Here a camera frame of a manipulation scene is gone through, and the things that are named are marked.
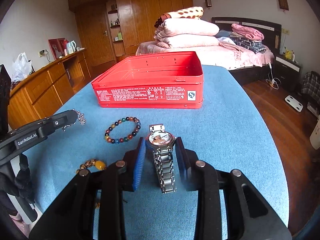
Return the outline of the silver wrist watch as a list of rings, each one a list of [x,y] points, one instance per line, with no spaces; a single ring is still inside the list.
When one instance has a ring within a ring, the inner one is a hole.
[[[149,134],[146,137],[146,147],[152,153],[153,163],[162,193],[176,191],[172,155],[175,140],[174,135],[167,132],[163,124],[149,126]]]

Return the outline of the wooden sideboard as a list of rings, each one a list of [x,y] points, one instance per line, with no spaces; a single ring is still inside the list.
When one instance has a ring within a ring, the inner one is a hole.
[[[11,129],[53,115],[92,80],[87,50],[56,60],[29,75],[10,92]]]

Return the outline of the white plastic bag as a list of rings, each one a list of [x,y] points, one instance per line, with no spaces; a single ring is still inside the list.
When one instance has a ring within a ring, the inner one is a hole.
[[[28,60],[25,52],[20,53],[13,63],[14,73],[11,80],[13,82],[23,81],[33,72],[32,61]]]

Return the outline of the white electric kettle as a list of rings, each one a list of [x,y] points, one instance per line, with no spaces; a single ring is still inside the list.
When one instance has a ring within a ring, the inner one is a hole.
[[[75,51],[76,51],[76,42],[75,41],[67,42],[66,50],[67,50],[68,55],[70,55],[72,53],[75,53]]]

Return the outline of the red thermos bottle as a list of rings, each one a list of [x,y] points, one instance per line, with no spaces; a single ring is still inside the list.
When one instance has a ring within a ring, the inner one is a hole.
[[[63,40],[63,49],[64,49],[65,56],[68,55],[67,43],[68,43],[68,41],[66,39],[64,39]]]

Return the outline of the blue table cloth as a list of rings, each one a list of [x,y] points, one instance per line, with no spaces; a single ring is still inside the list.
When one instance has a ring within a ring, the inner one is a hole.
[[[44,211],[89,159],[108,164],[134,149],[138,137],[123,144],[106,142],[106,129],[126,116],[149,126],[163,124],[181,137],[185,148],[215,169],[241,170],[285,224],[289,222],[289,192],[281,158],[260,113],[243,88],[222,67],[204,66],[203,105],[199,109],[129,109],[100,107],[87,85],[62,107],[84,114],[86,124],[58,130],[26,152],[36,206]],[[127,239],[193,239],[197,193],[183,187],[175,175],[176,192],[163,194],[151,155],[146,155],[137,191],[124,193]]]

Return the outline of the red metal tin box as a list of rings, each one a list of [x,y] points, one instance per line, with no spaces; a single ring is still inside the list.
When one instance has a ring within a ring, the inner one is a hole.
[[[91,85],[105,108],[199,109],[203,83],[196,53],[178,51],[127,57]]]

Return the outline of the wooden wardrobe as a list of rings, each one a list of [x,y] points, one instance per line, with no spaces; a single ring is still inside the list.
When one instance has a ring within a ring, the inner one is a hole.
[[[151,41],[154,23],[165,12],[191,7],[193,0],[68,0],[75,13],[89,65],[106,69]]]

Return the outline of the white bathroom scale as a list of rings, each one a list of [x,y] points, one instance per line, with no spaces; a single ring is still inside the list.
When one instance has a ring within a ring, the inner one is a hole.
[[[297,112],[301,112],[302,111],[302,109],[303,109],[302,103],[300,103],[293,96],[288,95],[284,100],[285,100],[286,103],[288,103]]]

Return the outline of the plaid bag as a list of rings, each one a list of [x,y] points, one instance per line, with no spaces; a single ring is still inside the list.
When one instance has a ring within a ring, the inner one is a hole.
[[[318,104],[320,101],[320,82],[319,74],[317,72],[311,71],[305,74],[303,78],[301,93],[309,95]]]

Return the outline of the stack of folded quilts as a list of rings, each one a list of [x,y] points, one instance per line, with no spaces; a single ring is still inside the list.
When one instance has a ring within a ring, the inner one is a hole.
[[[218,46],[219,27],[201,19],[203,7],[189,7],[162,14],[155,23],[155,39],[162,48]]]

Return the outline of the bed with pink cover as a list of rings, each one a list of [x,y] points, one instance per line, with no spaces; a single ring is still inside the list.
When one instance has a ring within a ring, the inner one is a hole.
[[[263,67],[274,60],[274,54],[269,49],[264,53],[257,54],[246,48],[235,51],[222,46],[167,49],[157,46],[155,41],[141,43],[136,51],[136,55],[177,51],[195,51],[202,64],[219,66],[227,70],[245,67]]]

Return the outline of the yellow plush toy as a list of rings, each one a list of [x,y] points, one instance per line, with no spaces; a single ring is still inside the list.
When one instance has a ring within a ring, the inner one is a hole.
[[[292,50],[288,50],[286,47],[285,48],[285,52],[284,52],[284,57],[285,59],[287,60],[290,60],[290,61],[294,61],[295,60],[295,54]]]

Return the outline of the folded pink clothes pile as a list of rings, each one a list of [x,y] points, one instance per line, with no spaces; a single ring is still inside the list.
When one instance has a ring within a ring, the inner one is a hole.
[[[244,47],[255,54],[265,53],[267,51],[267,47],[263,45],[265,37],[263,33],[257,29],[236,23],[233,23],[231,28],[232,33],[229,37],[237,46]]]

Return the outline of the wall switch box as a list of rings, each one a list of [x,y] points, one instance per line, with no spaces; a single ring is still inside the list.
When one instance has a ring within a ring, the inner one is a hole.
[[[206,3],[206,7],[208,7],[208,8],[212,7],[211,0],[205,0],[205,3]]]

